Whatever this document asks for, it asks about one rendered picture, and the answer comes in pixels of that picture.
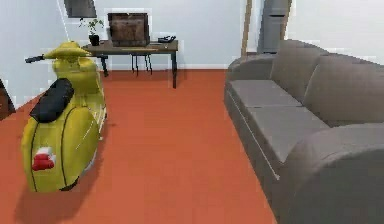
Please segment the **dark brown furniture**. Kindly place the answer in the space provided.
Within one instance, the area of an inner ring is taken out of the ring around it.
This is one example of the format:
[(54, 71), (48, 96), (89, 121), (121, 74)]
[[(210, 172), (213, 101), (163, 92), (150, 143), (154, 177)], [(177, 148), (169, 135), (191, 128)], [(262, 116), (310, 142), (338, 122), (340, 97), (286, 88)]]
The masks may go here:
[(15, 112), (12, 100), (0, 78), (0, 121)]

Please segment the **dark wooden table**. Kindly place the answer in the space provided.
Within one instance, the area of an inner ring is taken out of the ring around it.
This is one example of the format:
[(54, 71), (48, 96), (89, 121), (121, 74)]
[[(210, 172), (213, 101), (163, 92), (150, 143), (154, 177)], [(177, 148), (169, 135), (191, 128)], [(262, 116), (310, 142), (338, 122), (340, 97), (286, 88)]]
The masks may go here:
[(171, 59), (172, 70), (172, 87), (177, 87), (177, 52), (179, 43), (173, 40), (170, 43), (151, 42), (144, 47), (115, 47), (111, 41), (104, 41), (98, 46), (87, 44), (83, 49), (90, 52), (93, 57), (99, 58), (101, 61), (103, 73), (105, 77), (109, 76), (106, 60), (110, 55), (133, 55), (147, 56), (152, 54), (167, 54)]

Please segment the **house plant in black pot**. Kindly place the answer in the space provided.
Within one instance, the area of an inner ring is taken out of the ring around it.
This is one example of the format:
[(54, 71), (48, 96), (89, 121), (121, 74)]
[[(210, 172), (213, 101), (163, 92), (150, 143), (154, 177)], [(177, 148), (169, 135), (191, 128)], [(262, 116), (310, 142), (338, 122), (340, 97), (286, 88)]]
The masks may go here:
[(80, 18), (80, 27), (84, 26), (89, 29), (89, 41), (92, 46), (98, 46), (100, 43), (100, 37), (97, 34), (96, 27), (100, 25), (101, 27), (104, 27), (104, 22), (101, 19), (93, 18), (91, 20), (85, 20), (84, 18)]

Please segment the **grey room door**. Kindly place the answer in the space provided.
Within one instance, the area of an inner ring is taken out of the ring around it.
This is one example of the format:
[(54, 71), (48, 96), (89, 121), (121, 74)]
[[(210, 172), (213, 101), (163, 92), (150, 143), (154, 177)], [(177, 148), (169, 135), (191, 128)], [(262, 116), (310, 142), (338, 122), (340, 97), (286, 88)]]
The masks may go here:
[(288, 0), (264, 0), (257, 51), (276, 53), (288, 10)]

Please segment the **brown wooden chest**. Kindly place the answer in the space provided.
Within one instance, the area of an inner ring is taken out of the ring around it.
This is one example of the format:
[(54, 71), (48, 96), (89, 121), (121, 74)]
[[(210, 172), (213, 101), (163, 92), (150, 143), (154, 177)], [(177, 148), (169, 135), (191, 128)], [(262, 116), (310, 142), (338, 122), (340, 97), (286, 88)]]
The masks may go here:
[(109, 13), (109, 33), (116, 47), (145, 47), (150, 43), (147, 13)]

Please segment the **dark framed picture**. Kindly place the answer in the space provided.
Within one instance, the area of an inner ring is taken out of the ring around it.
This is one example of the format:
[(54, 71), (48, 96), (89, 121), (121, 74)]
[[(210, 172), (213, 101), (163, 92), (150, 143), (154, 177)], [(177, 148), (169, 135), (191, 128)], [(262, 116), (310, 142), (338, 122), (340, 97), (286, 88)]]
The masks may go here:
[(69, 18), (96, 18), (94, 0), (64, 0)]

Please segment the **grey sofa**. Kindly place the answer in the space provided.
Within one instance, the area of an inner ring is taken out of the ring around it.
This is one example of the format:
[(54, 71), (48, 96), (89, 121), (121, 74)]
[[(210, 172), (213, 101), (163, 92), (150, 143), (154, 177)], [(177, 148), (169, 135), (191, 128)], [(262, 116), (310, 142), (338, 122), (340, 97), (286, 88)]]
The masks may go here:
[(224, 104), (277, 224), (384, 224), (384, 65), (288, 39)]

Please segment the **yellow motor scooter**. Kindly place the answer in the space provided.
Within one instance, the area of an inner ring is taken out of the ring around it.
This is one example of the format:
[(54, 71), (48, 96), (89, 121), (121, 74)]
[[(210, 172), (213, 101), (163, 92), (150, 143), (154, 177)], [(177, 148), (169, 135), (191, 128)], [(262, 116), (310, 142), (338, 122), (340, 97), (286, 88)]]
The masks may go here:
[(50, 60), (56, 80), (29, 112), (21, 139), (33, 192), (69, 191), (97, 156), (107, 106), (98, 67), (77, 42), (61, 43), (27, 63)]

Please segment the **black stool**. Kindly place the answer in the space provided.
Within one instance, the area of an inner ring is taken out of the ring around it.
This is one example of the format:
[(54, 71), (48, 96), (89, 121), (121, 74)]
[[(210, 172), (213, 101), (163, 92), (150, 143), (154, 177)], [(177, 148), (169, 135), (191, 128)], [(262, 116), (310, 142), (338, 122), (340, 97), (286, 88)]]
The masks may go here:
[(131, 70), (136, 76), (139, 75), (140, 66), (143, 66), (144, 70), (148, 72), (150, 75), (153, 74), (152, 61), (151, 61), (150, 54), (132, 54), (131, 55)]

